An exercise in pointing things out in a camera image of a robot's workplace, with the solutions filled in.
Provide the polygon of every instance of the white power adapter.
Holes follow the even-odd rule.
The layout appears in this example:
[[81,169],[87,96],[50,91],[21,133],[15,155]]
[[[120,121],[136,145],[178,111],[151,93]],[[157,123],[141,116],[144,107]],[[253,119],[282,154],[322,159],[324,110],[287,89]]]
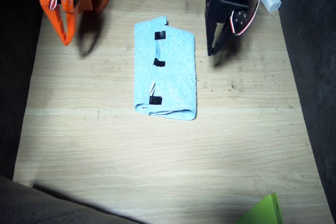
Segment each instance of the white power adapter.
[[279,9],[281,5],[281,0],[261,0],[261,2],[269,13]]

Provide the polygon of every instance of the folded towel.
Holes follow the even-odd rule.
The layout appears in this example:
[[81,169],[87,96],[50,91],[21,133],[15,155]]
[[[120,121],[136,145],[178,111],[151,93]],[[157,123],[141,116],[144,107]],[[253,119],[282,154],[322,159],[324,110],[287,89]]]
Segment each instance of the folded towel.
[[195,37],[166,17],[135,25],[135,110],[164,118],[196,117]]

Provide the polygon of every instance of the wooden surface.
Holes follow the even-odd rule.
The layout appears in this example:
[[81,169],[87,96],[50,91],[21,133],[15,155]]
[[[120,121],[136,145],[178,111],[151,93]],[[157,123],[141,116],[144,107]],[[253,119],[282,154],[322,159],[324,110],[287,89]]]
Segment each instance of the wooden surface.
[[[44,16],[14,180],[145,223],[234,223],[277,192],[285,223],[333,223],[278,13],[258,11],[214,67],[204,0],[110,0],[96,49]],[[165,15],[196,40],[197,118],[136,113],[134,24]]]

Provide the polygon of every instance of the black tape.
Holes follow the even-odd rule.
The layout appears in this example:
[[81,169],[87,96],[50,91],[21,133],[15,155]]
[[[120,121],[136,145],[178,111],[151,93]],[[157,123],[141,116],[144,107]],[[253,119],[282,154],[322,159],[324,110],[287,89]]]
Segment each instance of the black tape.
[[149,97],[149,104],[161,105],[161,103],[162,103],[162,97],[154,97],[154,96]]
[[165,39],[165,38],[166,38],[166,31],[156,31],[155,32],[155,40]]
[[153,65],[156,65],[157,67],[164,67],[166,66],[165,61],[159,61],[158,59],[155,58]]

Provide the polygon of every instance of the green plastic piece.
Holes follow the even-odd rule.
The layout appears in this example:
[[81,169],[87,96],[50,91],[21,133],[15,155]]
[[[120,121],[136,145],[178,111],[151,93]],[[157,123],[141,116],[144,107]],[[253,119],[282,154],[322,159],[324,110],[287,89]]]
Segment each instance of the green plastic piece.
[[277,194],[267,195],[236,224],[283,224]]

